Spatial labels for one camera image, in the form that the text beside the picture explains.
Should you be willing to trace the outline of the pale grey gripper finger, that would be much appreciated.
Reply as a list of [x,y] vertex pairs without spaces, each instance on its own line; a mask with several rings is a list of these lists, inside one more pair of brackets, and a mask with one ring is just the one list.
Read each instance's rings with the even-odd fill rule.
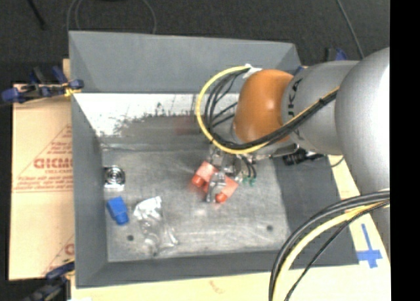
[[226,176],[223,172],[216,172],[210,177],[205,194],[205,201],[208,203],[223,203],[227,195],[222,192],[226,186]]

